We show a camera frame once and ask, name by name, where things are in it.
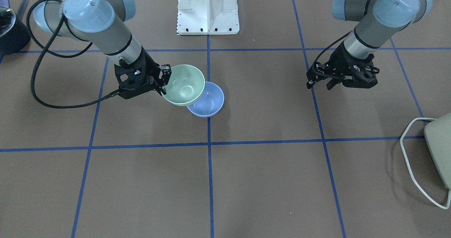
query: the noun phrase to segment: bowl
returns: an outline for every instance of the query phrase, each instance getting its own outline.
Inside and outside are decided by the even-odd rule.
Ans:
[[[205,82],[201,97],[187,108],[198,117],[211,117],[224,105],[224,92],[212,82]]]
[[[201,97],[204,87],[205,77],[198,68],[178,65],[171,68],[171,78],[163,97],[174,105],[188,106]]]

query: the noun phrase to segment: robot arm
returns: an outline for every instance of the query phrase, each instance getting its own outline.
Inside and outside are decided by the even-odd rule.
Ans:
[[[371,88],[377,84],[379,69],[372,62],[374,52],[393,34],[426,16],[432,0],[334,0],[334,18],[358,21],[325,64],[317,60],[307,72],[307,88],[323,79],[332,79],[327,89]]]
[[[134,0],[62,1],[36,6],[33,16],[41,29],[53,34],[62,12],[67,20],[58,35],[92,42],[113,61],[122,98],[152,90],[166,94],[171,66],[155,63],[124,24],[135,14]]]

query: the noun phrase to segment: blue tape line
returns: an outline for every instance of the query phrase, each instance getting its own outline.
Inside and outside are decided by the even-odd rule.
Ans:
[[[210,51],[213,52],[228,52],[228,51],[300,51],[302,48],[215,48]]]
[[[214,205],[213,205],[213,171],[211,164],[211,119],[208,117],[208,186],[210,189],[210,238],[215,236],[215,225],[214,225]]]
[[[206,35],[206,77],[210,81],[210,35]],[[211,117],[207,118],[208,142],[208,187],[210,190],[210,238],[215,237],[214,205],[213,205],[213,170],[211,165]]]
[[[451,47],[395,47],[397,50],[451,50]]]
[[[103,94],[103,84],[105,83],[106,71],[108,69],[108,61],[109,61],[109,59],[106,58],[105,59],[105,66],[103,68],[102,82],[100,84],[99,98],[102,98],[102,94]],[[97,125],[97,117],[99,115],[99,110],[100,110],[100,102],[97,103],[97,107],[95,108],[94,121],[92,122],[91,138],[89,140],[89,146],[90,147],[92,147],[92,143],[94,141],[95,126]],[[79,200],[77,202],[77,209],[75,211],[74,226],[72,227],[71,238],[75,238],[75,233],[77,231],[77,224],[78,224],[78,221],[79,221],[80,208],[81,208],[82,199],[83,199],[84,185],[85,185],[85,182],[86,182],[86,175],[87,175],[87,170],[88,170],[88,167],[89,167],[89,160],[91,158],[91,150],[92,149],[89,148],[88,151],[87,151],[87,155],[86,155],[86,162],[85,162],[85,167],[84,167],[84,171],[83,171],[82,184],[80,186],[80,193],[79,193]]]
[[[346,141],[377,141],[377,140],[400,140],[401,137],[369,137],[369,138],[335,138],[325,139],[325,142],[346,142]],[[424,136],[406,136],[405,139],[424,139]]]
[[[305,48],[305,50],[323,51],[326,48]]]
[[[164,148],[206,145],[262,145],[262,144],[294,144],[294,143],[320,143],[320,142],[346,142],[346,141],[377,141],[399,140],[401,137],[367,137],[367,138],[333,138],[333,139],[305,139],[305,140],[267,140],[267,141],[229,141],[229,142],[200,142],[180,144],[153,144],[153,145],[100,145],[100,146],[74,146],[74,147],[46,147],[46,148],[5,148],[0,153],[11,152],[40,152],[40,151],[71,151],[71,150],[99,150],[99,149],[127,149],[127,148]],[[424,139],[424,136],[406,136],[404,139]]]
[[[293,144],[293,143],[318,143],[321,139],[305,140],[266,140],[266,141],[231,141],[231,142],[211,142],[211,145],[262,145],[262,144]]]
[[[301,39],[301,45],[302,45],[302,49],[303,49],[303,53],[304,53],[304,59],[305,59],[305,63],[306,63],[306,68],[309,69],[310,66],[309,66],[309,62],[308,62],[308,59],[307,59],[307,52],[305,50],[304,39],[303,39],[303,36],[302,36],[301,24],[299,22],[298,10],[296,8],[296,2],[295,2],[295,0],[292,0],[292,2],[293,2],[293,9],[295,10],[296,22],[298,24],[299,37]],[[315,104],[315,109],[316,109],[317,119],[318,119],[318,124],[319,124],[319,130],[321,132],[321,139],[324,140],[324,131],[322,130],[321,117],[320,117],[319,110],[318,110],[318,105],[317,105],[317,101],[316,101],[314,88],[311,89],[311,95],[313,97],[314,104]],[[333,193],[334,193],[335,204],[336,204],[336,208],[337,208],[337,214],[338,214],[338,218],[340,219],[341,233],[343,235],[343,238],[346,238],[345,226],[343,224],[343,217],[341,216],[340,202],[338,201],[338,195],[337,195],[337,191],[336,191],[336,188],[335,188],[335,182],[334,182],[334,176],[333,176],[333,173],[332,173],[332,167],[330,166],[330,160],[329,160],[329,154],[327,152],[326,142],[323,142],[323,147],[324,147],[324,153],[325,153],[325,156],[326,156],[327,167],[329,169],[330,183],[332,184],[332,190],[333,190]]]
[[[147,52],[200,52],[206,49],[146,49]]]
[[[75,238],[75,232],[77,231],[77,224],[79,222],[79,214],[80,214],[80,208],[82,206],[82,198],[83,198],[83,192],[84,192],[84,185],[86,182],[86,175],[87,175],[87,168],[89,166],[89,159],[91,158],[91,150],[89,149],[86,154],[86,161],[85,161],[85,168],[83,170],[83,178],[82,178],[82,184],[80,186],[80,193],[79,193],[79,200],[77,202],[77,209],[75,211],[75,218],[74,218],[74,225],[72,227],[72,234],[71,238]]]
[[[183,147],[183,146],[205,146],[207,142],[203,143],[180,143],[180,144],[152,144],[152,145],[98,145],[92,146],[93,150],[100,149],[130,149],[130,148],[164,148],[164,147]]]
[[[403,64],[401,62],[401,58],[399,57],[399,54],[398,54],[398,50],[396,50],[397,48],[396,48],[395,43],[393,42],[392,38],[390,38],[390,42],[391,42],[391,45],[393,46],[393,49],[394,49],[395,54],[396,54],[396,57],[398,58],[398,62],[399,62],[399,65],[401,66],[401,70],[402,70],[402,73],[404,74],[404,78],[406,78],[406,82],[407,82],[407,85],[409,86],[410,93],[412,93],[412,97],[414,98],[415,104],[417,105],[418,112],[420,113],[421,117],[424,117],[423,113],[422,113],[422,110],[421,110],[421,107],[420,107],[420,104],[418,103],[417,97],[416,97],[415,92],[414,92],[414,90],[412,88],[412,85],[410,84],[409,78],[407,77],[406,70],[404,69],[404,66],[403,66]]]
[[[210,81],[210,35],[206,36],[206,80]]]
[[[19,7],[19,12],[17,13],[17,18],[21,18],[21,16],[22,16],[22,13],[24,13],[24,10],[25,10],[25,4],[27,3],[27,0],[24,0],[23,2],[22,2],[22,4],[20,5],[20,7]]]
[[[340,202],[338,201],[338,194],[337,194],[337,189],[335,187],[335,180],[334,180],[334,176],[332,173],[332,166],[330,165],[329,151],[327,150],[326,142],[323,142],[322,145],[324,147],[324,152],[326,153],[327,168],[329,169],[330,182],[332,183],[332,190],[334,193],[335,204],[336,204],[337,213],[338,213],[338,216],[340,219],[341,233],[343,235],[343,238],[346,238],[345,224],[343,223],[343,217],[341,217]]]
[[[41,148],[5,148],[0,149],[0,153],[16,153],[16,152],[44,152],[44,151],[71,151],[71,150],[88,150],[89,146],[74,147],[41,147]]]

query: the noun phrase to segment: green bowl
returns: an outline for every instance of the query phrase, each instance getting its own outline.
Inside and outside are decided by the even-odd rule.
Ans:
[[[195,66],[179,65],[171,68],[171,78],[163,97],[177,106],[195,103],[202,95],[205,77]]]

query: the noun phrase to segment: black cable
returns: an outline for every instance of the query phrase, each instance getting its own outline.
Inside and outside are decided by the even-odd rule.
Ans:
[[[42,3],[42,2],[45,2],[45,1],[49,1],[49,0],[39,0],[38,2],[36,2],[36,3],[32,6],[32,8],[34,9],[39,3]],[[118,95],[118,94],[119,94],[119,90],[115,90],[115,91],[109,93],[108,95],[105,95],[104,97],[102,97],[102,98],[100,98],[100,99],[98,99],[98,100],[92,101],[92,102],[90,102],[90,103],[85,103],[85,104],[80,104],[80,105],[72,105],[72,106],[55,106],[55,105],[50,105],[50,104],[47,104],[47,103],[43,102],[43,101],[36,95],[36,92],[35,92],[35,80],[36,80],[36,73],[37,73],[37,70],[39,69],[39,66],[40,66],[40,64],[41,64],[41,62],[42,62],[42,59],[44,58],[44,55],[49,51],[50,45],[53,43],[53,41],[55,40],[56,36],[58,35],[58,32],[60,31],[61,27],[63,26],[63,23],[64,23],[64,20],[65,20],[65,19],[66,19],[66,16],[64,16],[64,14],[63,14],[63,15],[61,16],[61,20],[60,20],[60,23],[58,24],[58,27],[55,29],[55,32],[52,34],[52,37],[50,38],[50,40],[47,42],[47,45],[46,45],[46,46],[44,47],[44,49],[42,50],[41,54],[39,55],[39,58],[38,58],[37,61],[36,61],[35,66],[34,66],[33,74],[32,74],[32,77],[31,77],[31,82],[30,82],[30,85],[31,85],[31,93],[32,93],[34,99],[35,99],[37,102],[39,102],[40,104],[42,104],[42,105],[44,105],[44,106],[46,106],[46,107],[48,107],[48,108],[66,109],[66,108],[83,108],[83,107],[85,107],[85,106],[90,106],[90,105],[92,105],[92,104],[96,104],[96,103],[98,103],[98,102],[101,102],[101,101],[103,101],[103,100],[106,100],[106,99],[108,99],[108,98],[111,98],[111,97],[113,97],[113,96]]]
[[[323,51],[321,51],[321,53],[319,53],[319,55],[316,57],[315,61],[313,62],[313,66],[311,67],[311,69],[314,71],[315,74],[322,76],[322,77],[326,77],[326,78],[331,78],[331,79],[337,79],[337,80],[344,80],[345,76],[333,76],[333,75],[327,75],[324,73],[319,72],[316,67],[315,64],[317,63],[318,59],[321,57],[322,54],[324,54],[324,52],[326,52],[327,50],[329,50],[333,45],[337,44],[337,42],[343,40],[346,36],[348,36],[351,32],[348,32],[347,34],[343,35],[342,37],[340,37],[340,39],[334,41],[332,44],[330,44],[327,48],[325,48]]]
[[[34,11],[34,9],[35,9],[39,4],[41,4],[41,3],[43,3],[43,2],[47,2],[47,1],[53,1],[53,2],[59,2],[59,3],[62,2],[62,0],[39,0],[38,2],[36,2],[35,4],[33,4],[33,5],[30,7],[30,9],[29,9],[29,11],[28,11],[28,13],[27,13],[27,19],[26,19],[27,29],[28,29],[28,31],[29,31],[29,34],[30,34],[31,39],[32,39],[32,40],[33,40],[40,48],[42,48],[42,49],[44,49],[44,46],[36,39],[36,37],[34,36],[32,30],[31,30],[31,26],[30,26],[30,18],[31,18],[31,14],[32,14],[32,12]],[[79,56],[79,55],[82,55],[82,54],[83,54],[84,52],[86,52],[91,46],[92,46],[92,42],[89,43],[89,45],[88,45],[86,48],[84,48],[84,49],[81,50],[79,53],[74,54],[74,55],[60,55],[60,54],[57,54],[57,53],[52,52],[52,51],[50,51],[50,50],[48,50],[47,53],[50,53],[50,54],[52,54],[52,55],[54,55],[54,56],[61,57],[61,58],[74,58],[74,57],[77,57],[77,56]]]

